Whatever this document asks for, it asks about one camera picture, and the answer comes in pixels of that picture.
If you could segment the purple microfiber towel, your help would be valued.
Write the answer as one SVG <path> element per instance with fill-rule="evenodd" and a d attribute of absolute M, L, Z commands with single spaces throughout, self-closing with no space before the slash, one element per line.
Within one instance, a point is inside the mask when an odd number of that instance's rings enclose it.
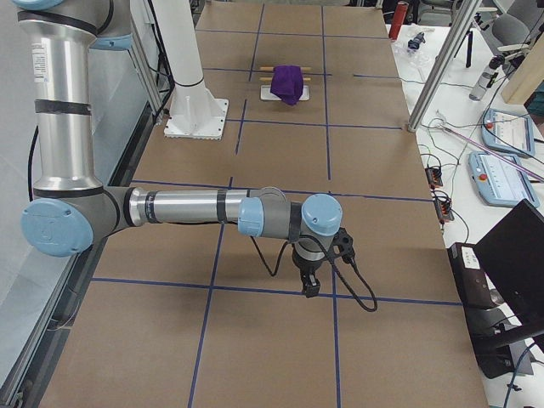
<path fill-rule="evenodd" d="M 270 92 L 287 105 L 296 105 L 303 94 L 302 68 L 299 65 L 275 66 Z"/>

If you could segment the white towel rack base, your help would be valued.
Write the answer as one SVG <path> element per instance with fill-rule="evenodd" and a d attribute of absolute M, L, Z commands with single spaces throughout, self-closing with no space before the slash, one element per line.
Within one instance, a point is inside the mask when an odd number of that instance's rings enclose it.
<path fill-rule="evenodd" d="M 262 85 L 260 87 L 260 99 L 263 101 L 281 101 L 281 98 L 277 95 L 271 93 L 270 85 Z M 303 93 L 300 97 L 300 101 L 308 101 L 310 99 L 309 87 L 307 85 L 303 86 Z"/>

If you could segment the lower wooden rack rod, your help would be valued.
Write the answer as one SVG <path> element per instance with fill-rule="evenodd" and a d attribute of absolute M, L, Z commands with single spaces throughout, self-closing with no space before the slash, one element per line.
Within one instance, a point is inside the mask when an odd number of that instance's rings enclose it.
<path fill-rule="evenodd" d="M 260 80 L 261 82 L 272 82 L 273 79 L 274 79 L 274 78 L 273 78 L 272 76 L 261 76 L 261 77 L 259 78 L 259 80 Z M 304 77 L 303 77 L 303 82 L 310 82 L 311 79 L 312 79 L 311 77 L 306 77 L 306 76 L 304 76 Z"/>

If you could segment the wooden rack rod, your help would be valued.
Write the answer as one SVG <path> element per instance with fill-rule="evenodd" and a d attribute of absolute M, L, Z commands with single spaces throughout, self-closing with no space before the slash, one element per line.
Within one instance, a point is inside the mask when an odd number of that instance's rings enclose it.
<path fill-rule="evenodd" d="M 261 82 L 272 82 L 273 79 L 274 79 L 274 78 L 273 78 L 272 76 L 261 76 L 261 77 L 259 78 L 259 80 L 260 80 Z M 311 77 L 306 77 L 306 76 L 304 76 L 304 77 L 303 77 L 303 82 L 310 82 L 311 79 L 312 79 Z"/>
<path fill-rule="evenodd" d="M 275 68 L 278 67 L 287 67 L 287 66 L 295 66 L 295 65 L 279 65 L 279 66 L 260 66 L 258 68 L 258 71 L 261 72 L 273 72 Z M 311 72 L 312 68 L 308 66 L 297 66 L 301 72 Z"/>

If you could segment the orange connector block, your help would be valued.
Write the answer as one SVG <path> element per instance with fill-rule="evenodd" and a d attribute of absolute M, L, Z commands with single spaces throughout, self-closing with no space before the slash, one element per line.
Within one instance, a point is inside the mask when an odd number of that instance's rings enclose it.
<path fill-rule="evenodd" d="M 437 162 L 436 164 L 431 165 L 429 163 L 429 160 L 427 160 L 426 167 L 425 167 L 425 174 L 427 177 L 429 188 L 431 190 L 435 190 L 443 186 L 442 163 L 440 159 L 433 154 L 427 153 L 427 156 L 430 158 L 433 158 Z"/>
<path fill-rule="evenodd" d="M 435 212 L 439 223 L 444 225 L 455 219 L 452 210 L 452 199 L 441 190 L 431 191 Z"/>

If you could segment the far orange connector block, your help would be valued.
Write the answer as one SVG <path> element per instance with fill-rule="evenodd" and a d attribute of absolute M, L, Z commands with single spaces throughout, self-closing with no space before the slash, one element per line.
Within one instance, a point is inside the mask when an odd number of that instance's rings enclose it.
<path fill-rule="evenodd" d="M 433 154 L 427 153 L 427 156 L 430 158 L 433 158 L 437 162 L 436 164 L 431 165 L 429 163 L 429 160 L 427 160 L 426 167 L 425 167 L 425 174 L 427 177 L 429 188 L 431 190 L 435 190 L 443 186 L 442 163 L 440 159 Z"/>

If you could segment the pink grabber stick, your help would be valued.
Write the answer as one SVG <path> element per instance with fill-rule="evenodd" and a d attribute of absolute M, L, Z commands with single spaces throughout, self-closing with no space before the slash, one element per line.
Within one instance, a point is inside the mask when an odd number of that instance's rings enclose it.
<path fill-rule="evenodd" d="M 438 125 L 437 129 L 439 129 L 439 130 L 441 130 L 443 132 L 449 133 L 451 135 L 454 135 L 454 136 L 464 140 L 466 143 L 471 144 L 472 146 L 480 148 L 482 151 L 484 151 L 484 152 L 488 153 L 489 155 L 494 156 L 495 158 L 505 162 L 507 165 L 515 168 L 516 170 L 520 171 L 521 173 L 527 174 L 528 176 L 530 176 L 533 179 L 537 180 L 539 183 L 544 182 L 544 178 L 541 175 L 529 170 L 528 168 L 526 168 L 526 167 L 524 167 L 524 166 L 522 166 L 520 164 L 517 164 L 515 161 L 509 161 L 505 156 L 502 156 L 499 153 L 493 151 L 492 149 L 490 149 L 490 148 L 476 142 L 475 140 L 472 140 L 469 137 L 466 137 L 465 135 L 463 135 L 461 133 L 458 133 L 457 131 L 445 126 L 444 124 Z"/>

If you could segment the black laptop on stand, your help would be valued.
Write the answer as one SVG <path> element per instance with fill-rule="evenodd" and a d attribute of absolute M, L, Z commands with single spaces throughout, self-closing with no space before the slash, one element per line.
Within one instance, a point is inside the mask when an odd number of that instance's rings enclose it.
<path fill-rule="evenodd" d="M 520 201 L 479 242 L 448 249 L 478 365 L 488 378 L 532 372 L 525 342 L 543 345 L 543 216 Z"/>

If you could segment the teach pendant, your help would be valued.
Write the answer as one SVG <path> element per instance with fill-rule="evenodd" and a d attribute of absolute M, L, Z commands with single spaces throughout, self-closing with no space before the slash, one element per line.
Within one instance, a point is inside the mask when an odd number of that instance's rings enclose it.
<path fill-rule="evenodd" d="M 525 199 L 539 207 L 540 201 L 528 176 L 507 162 L 521 164 L 513 154 L 498 158 L 483 151 L 473 151 L 468 155 L 472 178 L 483 200 L 495 207 L 515 207 Z"/>
<path fill-rule="evenodd" d="M 521 157 L 535 154 L 533 124 L 527 114 L 488 109 L 483 116 L 482 140 L 492 150 Z"/>

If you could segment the far teach pendant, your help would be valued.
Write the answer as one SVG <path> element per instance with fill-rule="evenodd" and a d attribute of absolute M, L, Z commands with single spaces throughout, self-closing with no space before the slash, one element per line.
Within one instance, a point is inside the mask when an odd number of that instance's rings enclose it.
<path fill-rule="evenodd" d="M 488 109 L 483 116 L 482 140 L 492 150 L 521 157 L 535 154 L 533 124 L 527 114 Z"/>

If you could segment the clear water bottle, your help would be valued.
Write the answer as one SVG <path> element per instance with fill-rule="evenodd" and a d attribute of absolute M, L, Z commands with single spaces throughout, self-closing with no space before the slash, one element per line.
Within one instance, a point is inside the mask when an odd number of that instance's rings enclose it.
<path fill-rule="evenodd" d="M 474 84 L 469 98 L 474 101 L 480 101 L 487 90 L 494 84 L 498 69 L 505 63 L 505 57 L 502 54 L 494 55 L 488 65 L 483 69 L 478 81 Z"/>

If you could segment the black tripod stand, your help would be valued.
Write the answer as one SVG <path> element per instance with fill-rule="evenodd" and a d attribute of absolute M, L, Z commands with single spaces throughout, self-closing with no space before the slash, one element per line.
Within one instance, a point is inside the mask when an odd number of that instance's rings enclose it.
<path fill-rule="evenodd" d="M 466 38 L 467 38 L 467 52 L 466 52 L 465 67 L 470 68 L 472 65 L 472 54 L 473 54 L 473 32 L 468 31 Z"/>

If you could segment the grey office chair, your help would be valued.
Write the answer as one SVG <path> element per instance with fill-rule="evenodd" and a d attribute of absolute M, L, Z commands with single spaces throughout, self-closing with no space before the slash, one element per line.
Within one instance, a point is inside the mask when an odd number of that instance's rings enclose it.
<path fill-rule="evenodd" d="M 491 26 L 496 54 L 530 50 L 543 34 L 543 1 L 514 1 Z"/>

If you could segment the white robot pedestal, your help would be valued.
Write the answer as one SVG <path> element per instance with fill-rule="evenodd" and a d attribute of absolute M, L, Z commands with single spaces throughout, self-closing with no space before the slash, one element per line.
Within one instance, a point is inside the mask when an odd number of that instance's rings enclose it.
<path fill-rule="evenodd" d="M 165 135 L 170 138 L 221 139 L 229 108 L 207 88 L 190 3 L 153 3 L 175 88 Z"/>

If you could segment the aluminium frame post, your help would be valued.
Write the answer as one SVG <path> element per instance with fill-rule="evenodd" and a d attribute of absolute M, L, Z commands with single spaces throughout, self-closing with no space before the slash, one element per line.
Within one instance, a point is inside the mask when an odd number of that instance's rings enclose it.
<path fill-rule="evenodd" d="M 435 58 L 435 62 L 432 70 L 430 71 L 429 77 L 425 82 L 422 92 L 420 93 L 412 110 L 410 119 L 407 123 L 407 130 L 409 132 L 414 133 L 421 124 L 422 118 L 428 110 L 428 107 L 430 106 L 447 70 L 448 64 L 451 62 L 454 53 L 461 45 L 462 39 L 472 24 L 473 17 L 475 16 L 480 4 L 481 1 L 478 0 L 462 2 L 462 6 L 456 13 L 456 17 L 452 22 L 452 26 L 449 29 L 439 54 Z"/>

